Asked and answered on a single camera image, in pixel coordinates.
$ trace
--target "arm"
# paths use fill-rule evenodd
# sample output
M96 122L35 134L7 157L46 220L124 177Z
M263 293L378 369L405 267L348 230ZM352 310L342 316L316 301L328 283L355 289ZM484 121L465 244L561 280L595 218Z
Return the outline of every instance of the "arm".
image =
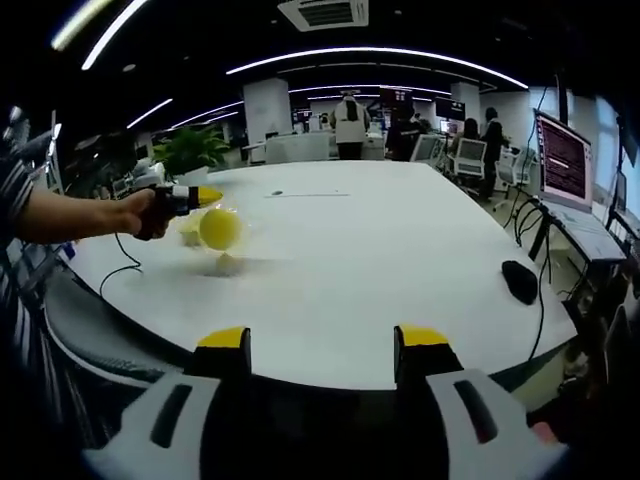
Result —
M84 200L34 191L18 159L0 159L0 225L3 238L59 243L107 233L137 234L140 214L155 192L142 190L124 200Z
M34 191L16 218L18 238L32 243L61 243L109 233L137 234L137 214L153 201L152 190L124 200L85 200Z

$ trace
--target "desk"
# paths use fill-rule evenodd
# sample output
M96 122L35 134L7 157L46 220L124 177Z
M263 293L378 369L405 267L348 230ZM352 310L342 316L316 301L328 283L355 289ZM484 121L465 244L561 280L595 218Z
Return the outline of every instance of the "desk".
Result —
M104 296L148 331L193 351L211 331L246 325L254 373L351 389L394 388L398 323L437 329L467 368L491 374L527 360L540 306L511 296L501 264L538 268L429 166L291 163L209 179L250 225L230 252L244 260L244 271L215 276L219 254L181 246L179 219L162 240L123 236L144 274L118 273ZM276 190L283 194L272 196ZM97 291L107 273L127 263L108 236L80 242L70 267ZM544 282L543 295L537 355L575 336Z

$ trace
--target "ceiling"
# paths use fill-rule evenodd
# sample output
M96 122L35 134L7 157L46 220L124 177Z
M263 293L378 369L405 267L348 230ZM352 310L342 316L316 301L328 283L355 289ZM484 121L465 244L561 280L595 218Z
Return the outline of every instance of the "ceiling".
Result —
M2 91L8 93L2 106L18 103L43 124L56 108L65 134L76 140L123 130L153 106L173 98L134 127L168 128L238 101L242 85L274 75L286 78L292 89L383 83L448 91L464 76L478 81L482 89L519 90L465 66L386 53L317 55L225 74L264 58L327 47L435 52L528 85L553 85L560 69L576 93L604 93L614 103L631 86L627 76L618 74L626 65L620 65L617 59L622 54L617 52L633 35L632 19L618 18L614 8L576 12L569 2L547 0L531 2L528 8L522 2L448 8L414 0L370 0L368 27L301 33L278 11L277 0L149 0L95 65L82 71L92 46L130 0L111 2L64 52L54 51L49 47L51 38L82 3L22 0L12 5L18 8L13 20L3 16L9 22L2 28L4 65L11 72L0 80ZM123 72L129 64L136 68ZM430 71L434 69L447 73ZM292 101L330 93L292 94Z

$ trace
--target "cable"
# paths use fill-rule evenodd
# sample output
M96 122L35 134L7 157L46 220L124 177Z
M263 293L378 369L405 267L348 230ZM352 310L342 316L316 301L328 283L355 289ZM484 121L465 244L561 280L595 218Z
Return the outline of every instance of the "cable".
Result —
M527 214L524 216L524 218L522 219L522 222L520 222L520 226L518 226L518 222L513 222L513 234L516 237L516 243L519 246L522 246L522 228L525 224L525 222L527 221L527 219L536 211L535 208L532 208L531 210L529 210L529 212L527 212Z
M513 235L514 235L514 237L516 237L516 241L518 241L518 218L520 218L520 213L522 212L522 210L524 210L524 207L526 207L529 203L534 203L534 201L535 200L533 198L527 199L526 202L524 202L522 205L520 205L520 208L516 212L515 221L513 223ZM526 220L529 217L529 215L531 214L531 212L534 211L534 210L535 209L532 209L529 213L527 213L527 215L525 215L524 219Z
M571 288L571 291L560 290L558 292L558 295L560 295L561 293L566 293L567 294L567 299L571 298L572 295L574 294L574 292L576 291L576 289L578 288L578 285L580 285L580 283L582 283L582 280L584 279L584 275L585 275L585 273L587 273L588 266L589 266L589 264L585 264L584 268L582 269L582 272L580 272L580 277L578 277L578 280L576 280L576 283L573 284L573 287Z
M549 88L548 86L544 87L544 91L542 92L542 97L540 98L540 102L538 102L538 108L536 108L536 110L540 110L540 107L542 107L542 102L544 101L544 97L547 95L548 88ZM533 127L531 128L531 133L529 134L529 140L527 140L527 155L524 158L524 162L522 162L522 170L520 171L520 180L522 180L525 166L527 165L527 161L529 160L529 153L531 152L529 145L531 144L531 139L533 138L533 133L535 131L536 131L536 120L534 118ZM507 228L509 226L509 223L511 223L511 216L513 215L513 211L516 209L516 203L518 202L518 198L520 197L520 192L522 191L522 188L516 187L516 189L518 190L518 193L516 193L516 198L513 200L513 205L511 206L511 212L509 212L509 216L507 217L507 223L503 225L503 228Z
M524 235L524 234L525 234L525 233L527 233L529 230L531 230L533 227L535 227L535 226L538 224L538 222L539 222L540 220L542 220L542 217L543 217L543 216L544 216L544 215L540 215L538 218L536 218L536 219L533 221L533 223L531 223L531 225L529 225L527 228L524 228L524 229L520 230L520 232L518 233L518 239L519 239L519 243L518 243L518 245L522 246L522 235Z
M536 335L536 342L533 344L533 348L531 349L531 354L527 359L527 365L533 359L533 356L536 354L536 349L538 348L538 344L540 343L540 337L542 336L542 326L544 325L544 300L542 298L542 277L544 277L544 269L547 265L551 268L551 261L549 256L549 232L547 232L547 236L545 237L547 255L542 263L542 269L540 270L540 276L538 277L538 296L540 297L540 325L538 326L538 334Z
M122 253L124 254L125 257L127 257L129 260L133 262L133 265L127 265L126 267L117 268L113 272L107 274L107 276L102 279L98 292L100 293L100 298L102 298L103 300L104 300L104 296L102 295L102 289L104 288L104 284L107 283L107 280L113 277L116 273L124 272L125 270L136 270L137 272L142 273L142 270L140 270L140 267L142 266L142 264L138 260L133 258L131 255L129 255L129 253L127 253L127 251L122 246L122 242L120 242L120 237L118 236L117 233L115 234L115 236L116 236L116 241L120 246L120 250L122 250Z

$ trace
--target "ceiling light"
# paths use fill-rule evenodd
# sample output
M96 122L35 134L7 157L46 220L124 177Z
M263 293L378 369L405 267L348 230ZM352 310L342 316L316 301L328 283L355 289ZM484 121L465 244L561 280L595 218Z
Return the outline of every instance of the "ceiling light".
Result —
M220 119L222 119L222 118L227 118L227 117L232 117L232 116L237 115L237 114L238 114L238 112L227 113L226 115L221 115L221 116L219 116L219 117L212 118L211 120L207 120L207 121L206 121L206 122L204 122L204 123L205 123L205 125L207 125L207 124L209 124L209 123L213 123L213 122L215 122L216 120L220 120Z
M51 40L54 50L63 51L93 18L102 11L112 0L88 0L64 24L56 36Z
M243 103L244 102L231 103L229 105L225 105L224 107L218 107L218 108L214 108L213 110L209 110L209 111L206 111L204 113L200 113L199 115L196 115L195 117L191 117L191 118L188 118L187 120L184 120L184 121L182 121L180 123L176 123L173 127L171 127L171 130L173 130L174 128L178 128L178 127L184 125L185 123L189 123L189 122L191 122L193 120L197 120L198 118L202 118L202 117L205 117L205 116L210 115L212 113L219 112L220 110L224 110L225 108L231 108L231 107L235 107L236 105L242 105Z
M62 130L62 124L56 123L53 127L53 135L51 135L52 140L55 141L58 139L58 137L60 136L60 130Z
M327 85L324 87L298 88L296 90L289 90L289 93L312 92L314 90L335 90L339 88L390 88L392 90L418 90L420 92L437 93L440 95L451 95L449 92L433 90L430 88L402 87L398 85Z
M351 95L355 98L380 98L380 95ZM328 100L330 98L344 98L344 95L327 95L324 97L309 97L307 100Z
M261 65L266 65L268 63L279 62L280 60L289 60L292 58L300 58L306 57L309 55L320 55L325 53L350 53L350 52L376 52L376 53L395 53L402 55L413 55L417 57L426 57L432 58L434 60L442 60L445 62L457 63L458 65L464 65L465 67L473 68L476 70L480 70L482 72L488 73L490 75L494 75L496 77L500 77L503 80L511 82L515 85L518 85L521 88L528 89L529 87L514 78L511 78L507 75L504 75L500 72L496 72L495 70L491 70L489 68L483 67L482 65L477 65L475 63L467 62L465 60L460 60L459 58L449 57L447 55L439 55L437 53L430 52L420 52L417 50L406 50L403 48L390 48L390 47L340 47L340 48L322 48L319 50L306 50L304 52L296 52L296 53L288 53L286 55L280 55L278 57L271 57L265 60L260 60L258 62L248 63L247 65L243 65L238 68L234 68L233 70L229 70L227 75L233 75L234 73L242 72L244 70L249 70L250 68L259 67Z
M151 115L156 110L160 110L162 107L164 107L165 105L168 105L171 102L173 102L173 98L169 98L168 100L165 100L164 102L156 105L151 110L149 110L147 113L145 113L144 115L142 115L139 118L136 118L133 122L131 122L129 125L127 125L127 130L129 130L131 127L133 127L136 123L140 122L141 120L143 120L146 117L148 117L149 115Z
M100 56L102 51L105 49L105 47L108 45L108 43L111 41L111 39L114 37L114 35L118 33L118 30L120 30L120 28L122 28L122 26L127 22L127 20L129 20L129 18L131 18L131 16L134 13L136 13L140 9L140 7L142 7L148 1L149 0L133 0L127 6L127 8L125 8L122 11L122 13L118 15L118 18L116 18L114 22L111 25L109 25L109 28L107 28L107 31L104 32L102 37L100 37L100 40L98 40L98 43L96 43L95 46L93 47L93 50L91 50L91 53L89 53L89 56L87 57L87 59L84 61L84 64L82 65L83 70L89 70L93 66L95 61L98 59L98 57Z

